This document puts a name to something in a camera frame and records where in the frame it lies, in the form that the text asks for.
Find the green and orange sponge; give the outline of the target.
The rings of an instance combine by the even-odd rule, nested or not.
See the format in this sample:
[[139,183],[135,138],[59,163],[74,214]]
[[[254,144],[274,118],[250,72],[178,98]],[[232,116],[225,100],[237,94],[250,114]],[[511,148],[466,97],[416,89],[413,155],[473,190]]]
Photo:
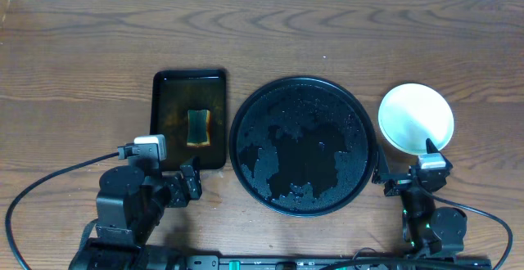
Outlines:
[[187,112],[187,145],[202,147],[210,145],[210,111],[189,110]]

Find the light blue plate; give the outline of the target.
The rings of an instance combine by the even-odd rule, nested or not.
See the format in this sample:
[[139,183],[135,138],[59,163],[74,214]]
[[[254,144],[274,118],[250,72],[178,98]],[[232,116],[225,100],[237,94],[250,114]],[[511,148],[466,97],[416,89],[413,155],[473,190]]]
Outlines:
[[383,98],[377,113],[384,138],[410,155],[427,152],[426,140],[444,149],[454,134],[454,115],[446,99],[420,83],[404,83]]

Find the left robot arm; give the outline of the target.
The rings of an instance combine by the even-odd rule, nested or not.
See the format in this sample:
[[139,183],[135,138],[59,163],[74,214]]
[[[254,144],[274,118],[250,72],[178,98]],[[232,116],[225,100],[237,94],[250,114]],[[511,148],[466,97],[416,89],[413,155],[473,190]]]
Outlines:
[[97,194],[97,219],[84,229],[70,269],[188,269],[179,251],[147,244],[167,208],[186,207],[202,194],[200,161],[192,157],[171,176],[153,160],[130,160],[106,171]]

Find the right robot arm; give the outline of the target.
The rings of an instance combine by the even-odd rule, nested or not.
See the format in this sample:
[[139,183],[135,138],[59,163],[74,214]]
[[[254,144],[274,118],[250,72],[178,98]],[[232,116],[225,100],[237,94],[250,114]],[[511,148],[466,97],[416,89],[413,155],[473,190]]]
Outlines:
[[384,186],[384,196],[401,199],[403,239],[413,247],[408,254],[412,259],[452,259],[464,249],[466,214],[453,207],[438,208],[434,199],[452,168],[430,139],[407,173],[391,173],[384,150],[378,150],[372,183]]

